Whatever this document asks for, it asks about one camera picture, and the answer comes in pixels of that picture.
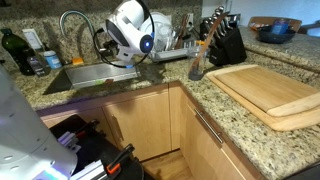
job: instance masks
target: wall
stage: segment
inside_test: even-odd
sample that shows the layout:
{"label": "wall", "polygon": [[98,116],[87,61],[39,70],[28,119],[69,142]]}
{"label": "wall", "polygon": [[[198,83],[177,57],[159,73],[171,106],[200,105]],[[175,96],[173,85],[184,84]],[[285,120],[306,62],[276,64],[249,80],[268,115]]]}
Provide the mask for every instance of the wall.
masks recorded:
{"label": "wall", "polygon": [[[226,0],[203,0],[202,17],[210,15]],[[247,26],[252,16],[278,16],[302,20],[302,25],[320,20],[319,0],[228,0],[232,1],[231,13],[241,13],[240,25]]]}
{"label": "wall", "polygon": [[[22,29],[34,28],[42,42],[57,52],[60,59],[83,57],[85,62],[98,61],[92,39],[85,21],[80,16],[66,18],[65,28],[68,38],[61,35],[59,17],[66,10],[79,10],[86,14],[95,29],[112,13],[122,0],[6,0],[11,7],[0,7],[0,28],[8,27],[24,38]],[[201,0],[144,0],[151,12],[172,15],[173,25],[181,23],[181,17],[194,13],[196,26],[200,24]],[[101,41],[109,38],[99,37]],[[5,59],[9,71],[17,69],[10,55],[0,46],[0,59]]]}

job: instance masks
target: stainless steel sink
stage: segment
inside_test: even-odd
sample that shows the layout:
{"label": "stainless steel sink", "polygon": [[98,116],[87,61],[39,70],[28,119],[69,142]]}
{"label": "stainless steel sink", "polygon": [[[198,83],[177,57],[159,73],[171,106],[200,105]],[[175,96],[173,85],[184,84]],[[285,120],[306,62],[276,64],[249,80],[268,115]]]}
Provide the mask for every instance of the stainless steel sink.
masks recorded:
{"label": "stainless steel sink", "polygon": [[[122,61],[116,63],[118,65],[125,64]],[[105,83],[106,80],[115,82],[138,76],[140,76],[140,72],[137,68],[117,68],[105,63],[64,69],[52,81],[44,95],[95,86]]]}

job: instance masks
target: wooden cabinet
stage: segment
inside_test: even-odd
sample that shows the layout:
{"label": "wooden cabinet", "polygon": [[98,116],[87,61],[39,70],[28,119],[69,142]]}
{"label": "wooden cabinet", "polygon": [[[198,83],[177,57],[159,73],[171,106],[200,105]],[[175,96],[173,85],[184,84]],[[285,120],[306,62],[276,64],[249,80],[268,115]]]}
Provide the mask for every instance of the wooden cabinet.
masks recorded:
{"label": "wooden cabinet", "polygon": [[45,119],[45,117],[42,117],[42,120],[43,120],[44,124],[48,128],[50,128],[50,127],[58,124],[59,122],[67,119],[68,117],[70,117],[74,114],[77,114],[86,122],[90,122],[94,119],[98,120],[100,123],[97,126],[97,131],[103,131],[106,135],[106,139],[109,142],[111,142],[112,144],[116,145],[114,137],[111,133],[110,126],[109,126],[108,122],[106,121],[105,116],[104,116],[101,108],[95,108],[95,109],[84,110],[84,111],[80,111],[80,112],[74,112],[74,113],[65,114],[62,116],[57,116],[57,117],[53,117],[53,118],[49,118],[49,119]]}
{"label": "wooden cabinet", "polygon": [[175,92],[176,96],[184,97],[179,102],[170,102],[174,103],[175,107],[180,107],[177,111],[180,115],[171,115],[180,118],[179,123],[171,122],[175,124],[172,126],[172,134],[180,134],[180,149],[194,179],[263,179],[260,172],[186,90],[174,83],[169,87],[170,93]]}
{"label": "wooden cabinet", "polygon": [[168,88],[103,107],[119,149],[129,143],[145,160],[171,151]]}

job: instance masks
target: wooden floor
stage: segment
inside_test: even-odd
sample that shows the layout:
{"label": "wooden floor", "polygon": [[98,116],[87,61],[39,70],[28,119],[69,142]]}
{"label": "wooden floor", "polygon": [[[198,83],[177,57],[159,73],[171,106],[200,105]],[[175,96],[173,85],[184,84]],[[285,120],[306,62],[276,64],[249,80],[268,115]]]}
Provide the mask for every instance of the wooden floor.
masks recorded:
{"label": "wooden floor", "polygon": [[142,163],[144,170],[155,179],[193,180],[180,150]]}

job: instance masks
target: bowl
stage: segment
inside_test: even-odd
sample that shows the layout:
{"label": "bowl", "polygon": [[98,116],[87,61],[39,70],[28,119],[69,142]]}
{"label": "bowl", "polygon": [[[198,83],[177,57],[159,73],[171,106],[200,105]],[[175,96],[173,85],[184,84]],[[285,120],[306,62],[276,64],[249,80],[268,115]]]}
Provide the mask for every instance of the bowl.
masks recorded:
{"label": "bowl", "polygon": [[274,34],[271,32],[272,26],[264,26],[257,28],[259,41],[271,44],[282,44],[291,40],[296,32],[292,29],[287,29],[284,34]]}

